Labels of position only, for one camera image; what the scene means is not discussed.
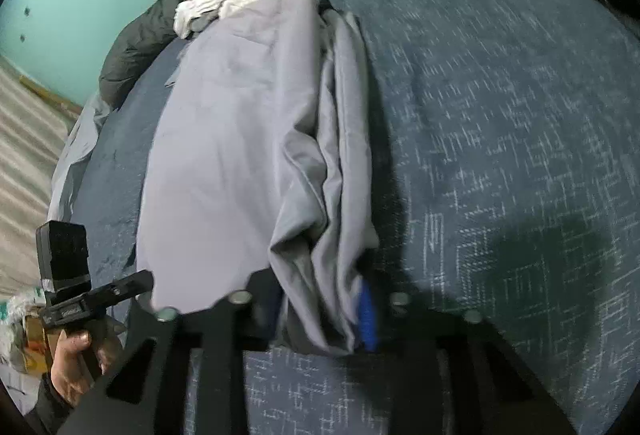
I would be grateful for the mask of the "person's left hand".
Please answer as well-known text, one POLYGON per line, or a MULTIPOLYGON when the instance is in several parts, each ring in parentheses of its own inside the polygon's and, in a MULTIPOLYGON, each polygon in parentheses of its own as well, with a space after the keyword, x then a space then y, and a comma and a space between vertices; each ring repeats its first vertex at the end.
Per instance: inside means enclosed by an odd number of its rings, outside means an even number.
POLYGON ((56 342, 50 379, 55 389, 70 407, 76 407, 96 381, 88 370, 84 355, 93 353, 102 374, 122 355, 118 338, 124 332, 122 323, 112 318, 99 321, 91 331, 67 333, 62 330, 56 342))

